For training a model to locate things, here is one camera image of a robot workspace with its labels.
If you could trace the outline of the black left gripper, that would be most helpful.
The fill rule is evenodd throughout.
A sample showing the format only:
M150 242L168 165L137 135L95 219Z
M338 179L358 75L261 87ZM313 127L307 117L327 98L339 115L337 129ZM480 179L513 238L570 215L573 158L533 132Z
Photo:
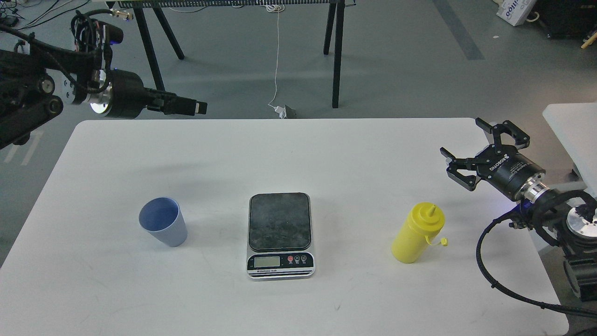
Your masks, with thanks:
M175 93L145 88L141 78L130 71L112 70L110 85L90 96L90 106L98 115L112 119L134 119L147 107L164 115L206 114L208 104Z

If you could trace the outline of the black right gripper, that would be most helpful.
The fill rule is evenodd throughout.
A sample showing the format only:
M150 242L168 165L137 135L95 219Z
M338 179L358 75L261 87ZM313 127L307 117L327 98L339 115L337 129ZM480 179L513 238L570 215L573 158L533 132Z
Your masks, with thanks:
M523 185L530 178L546 172L518 152L529 147L530 136L509 120L492 126L482 118L476 118L475 124L490 135L490 146L481 151L478 158L467 159L457 159L445 147L440 147L441 155L446 158L446 174L468 191L474 191L482 179L509 200L522 200ZM514 146L503 146L502 134L510 136L514 140Z

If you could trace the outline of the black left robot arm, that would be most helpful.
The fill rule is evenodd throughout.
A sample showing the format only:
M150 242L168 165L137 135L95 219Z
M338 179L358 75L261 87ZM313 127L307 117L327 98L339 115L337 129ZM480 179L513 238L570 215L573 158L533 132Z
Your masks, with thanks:
M134 72L113 68L112 46L124 33L96 19L98 14L132 18L115 9L77 11L70 24L74 50L1 26L19 38L12 51L1 51L1 147L24 145L34 130L62 113L64 104L89 104L113 119L135 119L144 109L185 116L207 112L206 102L147 88Z

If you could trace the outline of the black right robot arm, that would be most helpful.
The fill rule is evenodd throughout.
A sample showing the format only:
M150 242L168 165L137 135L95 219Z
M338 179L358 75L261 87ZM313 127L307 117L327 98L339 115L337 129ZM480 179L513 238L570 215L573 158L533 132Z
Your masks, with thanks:
M476 118L475 124L491 135L492 141L475 157L459 159L442 147L446 158L446 174L459 185L473 191L486 181L506 196L515 206L492 222L476 243L476 263L492 288L516 300L565 315L595 319L596 312L560 304L529 299L508 289L486 269L482 259L482 243L499 223L527 229L549 246L564 253L563 268L573 293L582 301L596 300L596 200L581 189L559 191L544 184L546 170L520 152L530 144L530 136L512 121L490 124Z

